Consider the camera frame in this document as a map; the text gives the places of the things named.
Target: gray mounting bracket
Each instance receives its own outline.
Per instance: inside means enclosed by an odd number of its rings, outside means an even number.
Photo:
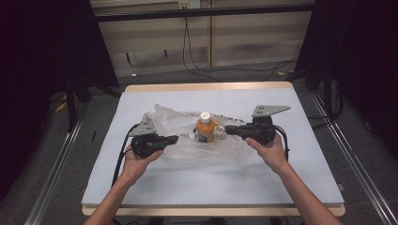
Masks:
[[[152,120],[145,119],[136,127],[130,134],[130,137],[146,135],[146,134],[154,134],[156,133],[155,126],[152,123]]]
[[[289,110],[290,106],[270,106],[270,105],[258,105],[255,107],[252,117],[265,117],[271,116],[275,113],[280,113]]]

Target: wall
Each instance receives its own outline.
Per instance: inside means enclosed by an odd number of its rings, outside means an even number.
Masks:
[[[313,1],[202,0],[201,8],[255,7]],[[91,4],[96,14],[178,9],[176,0],[91,0]],[[311,12],[294,12],[188,18],[192,58],[199,67],[291,59],[299,54],[310,17]],[[184,69],[181,57],[185,32],[183,18],[100,22],[99,27],[117,76],[127,76],[134,71],[143,73],[141,68],[157,68],[145,70],[152,72]],[[164,50],[168,52],[167,59],[163,58]],[[132,64],[127,63],[126,53],[130,53]],[[153,53],[149,57],[154,60],[140,61],[145,53]]]

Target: metal frame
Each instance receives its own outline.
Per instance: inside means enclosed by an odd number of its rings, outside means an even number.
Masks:
[[[204,16],[225,16],[242,14],[262,14],[262,13],[281,13],[281,12],[301,12],[314,11],[319,8],[330,8],[340,6],[340,3],[323,4],[295,4],[295,5],[276,5],[265,7],[210,7],[187,10],[163,10],[134,13],[107,13],[99,14],[94,17],[73,17],[62,18],[65,23],[84,23],[84,22],[118,22],[118,21],[138,21],[184,17],[204,17]]]
[[[58,182],[58,179],[61,176],[61,172],[62,169],[64,168],[65,162],[68,159],[69,152],[79,133],[88,106],[89,103],[85,103],[85,105],[83,106],[83,111],[80,114],[80,118],[76,123],[76,126],[74,126],[73,130],[68,134],[67,138],[65,139],[65,142],[62,145],[61,151],[59,152],[58,158],[56,159],[53,165],[50,175],[47,178],[47,181],[43,186],[40,195],[36,199],[35,204],[33,205],[33,208],[26,219],[26,222],[24,223],[25,225],[40,224],[44,216],[44,213],[47,209],[47,206],[50,203],[50,200],[53,196],[56,183]]]
[[[383,194],[377,188],[369,174],[366,172],[365,168],[360,163],[360,160],[358,159],[348,140],[345,138],[343,132],[340,130],[335,121],[332,121],[328,118],[328,112],[327,109],[325,109],[325,103],[322,98],[316,92],[312,92],[311,95],[319,112],[325,116],[325,122],[328,123],[331,134],[342,150],[345,159],[347,160],[354,174],[357,176],[360,185],[369,197],[369,200],[373,204],[376,212],[380,215],[383,223],[386,225],[398,224],[398,220],[390,209],[387,200],[384,198]]]

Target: plastic bag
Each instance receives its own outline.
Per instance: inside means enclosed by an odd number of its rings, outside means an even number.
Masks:
[[[176,144],[168,145],[161,158],[173,166],[188,166],[201,162],[241,161],[249,155],[247,144],[236,135],[227,135],[225,140],[202,143],[193,138],[196,122],[201,112],[176,112],[172,109],[155,105],[154,112],[148,116],[161,136],[178,135]],[[211,114],[219,126],[245,124],[241,120]]]

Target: power cable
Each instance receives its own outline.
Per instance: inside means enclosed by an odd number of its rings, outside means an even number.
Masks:
[[[273,68],[268,68],[268,69],[250,69],[250,68],[216,68],[216,69],[202,69],[202,68],[199,68],[198,66],[196,66],[196,64],[194,63],[193,58],[192,58],[190,29],[189,29],[189,26],[188,26],[188,20],[187,20],[187,18],[185,18],[184,46],[183,46],[183,52],[182,52],[183,64],[184,64],[185,68],[186,68],[189,72],[191,72],[192,74],[199,75],[199,76],[204,76],[204,77],[208,77],[208,78],[210,78],[210,79],[212,79],[212,80],[215,80],[215,81],[217,81],[217,82],[222,82],[222,81],[220,81],[220,80],[218,80],[218,79],[215,79],[215,78],[213,78],[213,77],[207,76],[207,75],[205,75],[205,74],[195,73],[195,72],[191,71],[191,70],[187,67],[187,65],[186,65],[186,63],[185,63],[185,46],[186,46],[186,38],[187,38],[187,36],[188,36],[188,44],[189,44],[189,51],[190,51],[191,62],[192,62],[193,66],[194,66],[196,69],[198,69],[198,70],[200,70],[200,71],[203,71],[203,72],[217,72],[217,71],[269,72],[269,71],[271,71],[271,74],[270,74],[268,77],[266,77],[264,80],[261,81],[261,82],[264,82],[264,81],[268,80],[270,77],[272,77],[272,75],[273,75],[273,73],[275,72],[276,69],[278,69],[278,68],[283,68],[283,67],[285,67],[286,65],[288,65],[289,63],[297,62],[297,60],[296,60],[297,57],[294,57],[294,58],[292,58],[292,59],[290,59],[290,60],[288,60],[288,61],[283,61],[283,62],[281,62],[281,63],[278,63],[275,67],[273,67]]]
[[[134,125],[132,128],[129,129],[129,131],[128,131],[127,134],[126,134],[125,140],[124,140],[124,142],[123,142],[122,148],[121,148],[120,153],[119,153],[119,158],[117,159],[117,163],[116,163],[116,167],[115,167],[115,173],[114,173],[114,179],[112,180],[112,186],[115,184],[115,182],[116,182],[116,180],[117,180],[117,177],[119,176],[120,165],[121,165],[122,160],[123,160],[123,157],[124,157],[124,155],[125,155],[124,149],[125,149],[125,147],[126,147],[127,140],[129,139],[129,134],[130,134],[135,128],[137,128],[138,125],[139,125],[139,124]],[[122,224],[121,224],[119,221],[117,221],[115,218],[113,219],[113,223],[114,223],[115,225],[122,225]]]
[[[314,115],[314,116],[308,116],[307,118],[313,119],[313,120],[316,120],[316,119],[327,119],[328,120],[325,123],[322,123],[322,124],[319,124],[319,125],[316,125],[313,127],[313,129],[318,129],[325,125],[329,125],[329,124],[331,124],[331,122],[335,121],[342,113],[343,107],[344,107],[344,101],[343,101],[342,88],[338,85],[337,93],[335,96],[335,105],[334,105],[335,112],[332,115],[326,115],[326,116]]]
[[[289,147],[287,146],[287,135],[286,132],[284,132],[284,130],[279,127],[279,126],[275,126],[275,129],[278,130],[278,132],[281,133],[283,140],[284,140],[284,156],[286,157],[287,160],[289,160]]]

